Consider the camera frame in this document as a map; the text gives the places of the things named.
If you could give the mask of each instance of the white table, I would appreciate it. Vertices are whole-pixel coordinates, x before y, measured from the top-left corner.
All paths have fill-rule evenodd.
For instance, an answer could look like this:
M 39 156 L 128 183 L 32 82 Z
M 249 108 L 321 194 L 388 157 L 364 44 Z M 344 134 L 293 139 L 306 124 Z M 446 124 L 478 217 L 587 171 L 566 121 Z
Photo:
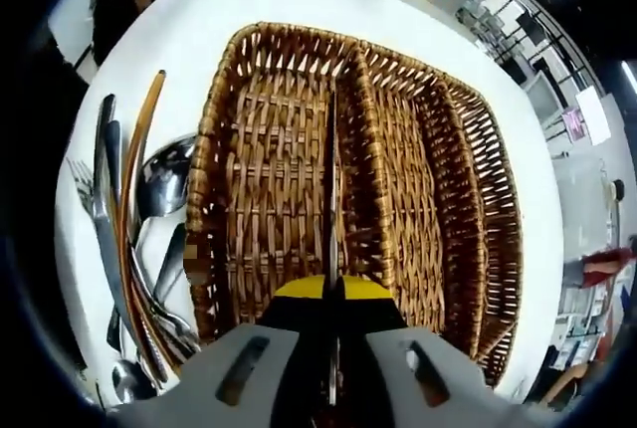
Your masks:
M 98 108 L 109 93 L 116 95 L 115 118 L 130 137 L 160 69 L 167 79 L 146 157 L 196 130 L 226 43 L 243 26 L 259 21 L 314 26 L 384 45 L 466 82 L 490 103 L 513 166 L 525 264 L 515 345 L 497 392 L 524 398 L 550 340 L 561 283 L 562 225 L 550 157 L 525 93 L 487 56 L 425 13 L 398 0 L 157 0 L 100 68 L 80 108 L 67 157 L 92 163 Z M 72 327 L 105 402 L 116 403 L 110 383 L 116 354 L 105 340 L 112 299 L 91 221 L 66 165 L 58 180 L 56 216 L 56 257 Z M 172 227 L 183 217 L 178 213 L 150 222 L 141 251 L 147 268 L 158 269 Z M 168 305 L 194 323 L 185 280 Z M 126 353 L 133 354 L 129 344 Z

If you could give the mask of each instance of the wicker basket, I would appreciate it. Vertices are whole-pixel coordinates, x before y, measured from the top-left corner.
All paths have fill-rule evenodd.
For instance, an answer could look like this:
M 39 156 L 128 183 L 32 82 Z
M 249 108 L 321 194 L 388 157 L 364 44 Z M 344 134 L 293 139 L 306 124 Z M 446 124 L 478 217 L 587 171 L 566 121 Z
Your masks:
M 471 145 L 484 204 L 489 253 L 485 304 L 488 329 L 481 336 L 478 358 L 488 384 L 495 386 L 509 360 L 521 303 L 523 257 L 518 196 L 491 109 L 464 83 L 448 75 L 443 80 Z
M 418 61 L 303 27 L 239 31 L 204 108 L 184 258 L 202 340 L 253 321 L 289 279 L 320 272 L 333 92 L 340 260 L 389 288 L 410 324 L 481 360 L 494 385 L 518 314 L 521 234 L 489 108 Z
M 441 332 L 475 357 L 486 234 L 462 125 L 439 72 L 386 48 L 366 42 L 361 47 L 378 112 L 385 115 L 398 306 L 409 324 Z
M 189 175 L 184 267 L 202 341 L 254 321 L 285 282 L 322 272 L 325 117 L 336 86 L 348 109 L 338 119 L 350 201 L 337 214 L 341 259 L 393 284 L 375 109 L 355 86 L 356 49 L 351 38 L 274 24 L 230 41 Z

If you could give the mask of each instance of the cutlery basket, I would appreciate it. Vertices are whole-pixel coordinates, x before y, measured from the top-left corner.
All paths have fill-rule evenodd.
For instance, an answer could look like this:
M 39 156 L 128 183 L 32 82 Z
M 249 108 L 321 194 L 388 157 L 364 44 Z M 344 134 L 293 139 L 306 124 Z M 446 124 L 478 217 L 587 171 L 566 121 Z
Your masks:
M 416 60 L 280 24 L 231 39 L 199 124 L 184 267 L 202 341 L 254 321 L 285 282 L 321 273 L 325 112 L 334 94 L 341 271 L 388 288 L 410 325 L 441 333 L 495 373 L 517 305 L 492 291 L 519 296 L 511 280 L 521 235 L 519 224 L 504 233 L 518 223 L 513 185 L 513 200 L 501 197 L 510 173 L 486 167 L 506 162 L 501 144 L 492 155 L 488 107 Z M 476 126 L 482 117 L 487 129 Z M 493 213 L 501 207 L 511 217 Z M 508 342 L 489 336 L 481 345 L 487 315 L 489 333 L 502 322 Z M 485 349 L 494 340 L 504 355 Z

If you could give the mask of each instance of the black object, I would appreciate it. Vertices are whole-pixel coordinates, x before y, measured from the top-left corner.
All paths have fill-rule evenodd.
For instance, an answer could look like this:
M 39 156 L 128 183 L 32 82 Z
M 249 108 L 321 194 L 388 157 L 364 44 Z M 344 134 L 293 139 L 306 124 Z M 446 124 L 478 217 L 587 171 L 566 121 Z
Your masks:
M 338 278 L 333 291 L 323 286 L 322 299 L 274 297 L 258 324 L 299 333 L 271 426 L 311 426 L 309 413 L 317 421 L 337 417 L 342 426 L 393 425 L 385 383 L 365 340 L 368 333 L 406 328 L 393 299 L 347 299 L 344 280 Z M 325 405 L 324 393 L 335 336 L 340 342 L 342 392 L 334 409 Z
M 529 12 L 524 12 L 516 19 L 516 21 L 523 28 L 527 36 L 529 36 L 534 45 L 537 46 L 546 40 L 544 27 L 538 20 L 532 17 Z
M 544 76 L 548 80 L 550 87 L 553 88 L 553 91 L 557 95 L 557 99 L 559 100 L 559 104 L 561 105 L 561 107 L 568 107 L 569 106 L 568 101 L 566 100 L 564 93 L 559 87 L 559 83 L 553 76 L 553 73 L 551 72 L 550 67 L 548 66 L 548 63 L 546 62 L 544 57 L 537 59 L 531 65 L 533 66 L 533 69 L 535 70 L 536 73 L 539 73 L 539 72 L 544 73 Z
M 56 269 L 54 209 L 58 173 L 67 138 L 89 85 L 65 61 L 46 24 L 34 38 L 29 57 L 23 67 L 22 81 L 17 87 L 17 98 L 14 99 L 20 104 L 16 111 L 7 111 L 5 117 L 9 119 L 5 119 L 3 124 L 6 127 L 9 120 L 24 121 L 22 127 L 29 128 L 30 137 L 47 141 L 47 157 L 38 164 L 37 185 L 32 190 L 17 187 L 20 186 L 18 181 L 30 177 L 28 164 L 21 161 L 21 158 L 13 158 L 8 164 L 3 163 L 3 186 L 5 190 L 13 190 L 5 201 L 8 202 L 8 213 L 13 217 L 11 230 L 18 239 L 15 244 L 22 267 L 20 275 L 25 283 L 26 293 L 32 300 L 32 309 L 52 331 L 54 343 L 69 356 L 72 364 L 77 369 L 84 369 L 86 365 L 69 324 Z M 9 137 L 11 136 L 7 133 L 3 139 L 10 140 Z M 34 205 L 35 198 L 39 203 Z M 39 221 L 40 225 L 35 250 L 34 220 Z
M 615 199 L 617 202 L 621 202 L 626 195 L 626 186 L 624 185 L 624 181 L 621 179 L 615 179 L 613 181 L 613 185 L 615 186 L 616 196 Z
M 514 58 L 504 60 L 500 64 L 500 68 L 507 72 L 507 75 L 509 75 L 518 85 L 522 85 L 527 80 L 527 75 Z
M 119 335 L 119 314 L 117 311 L 110 313 L 108 330 L 106 331 L 106 343 L 115 351 L 121 352 L 121 337 Z

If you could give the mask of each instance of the desk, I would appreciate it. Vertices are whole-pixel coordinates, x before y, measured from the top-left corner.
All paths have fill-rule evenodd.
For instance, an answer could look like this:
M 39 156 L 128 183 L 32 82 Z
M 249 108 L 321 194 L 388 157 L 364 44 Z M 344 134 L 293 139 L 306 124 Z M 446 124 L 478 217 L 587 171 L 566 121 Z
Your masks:
M 98 71 L 78 113 L 67 157 L 92 164 L 98 109 L 109 93 L 117 98 L 114 117 L 130 137 L 160 69 L 167 78 L 145 157 L 195 131 L 226 43 L 243 26 L 262 20 L 314 26 L 384 45 L 466 82 L 489 102 L 518 191 L 525 265 L 517 335 L 496 391 L 524 398 L 548 347 L 561 288 L 562 226 L 550 156 L 527 95 L 470 42 L 427 14 L 398 0 L 157 0 Z M 144 267 L 158 270 L 180 217 L 183 213 L 150 221 L 141 248 Z M 112 299 L 92 223 L 67 165 L 61 168 L 56 194 L 56 257 L 80 349 L 98 377 L 105 403 L 115 403 L 110 371 L 116 354 L 105 340 Z M 185 280 L 167 304 L 194 325 Z

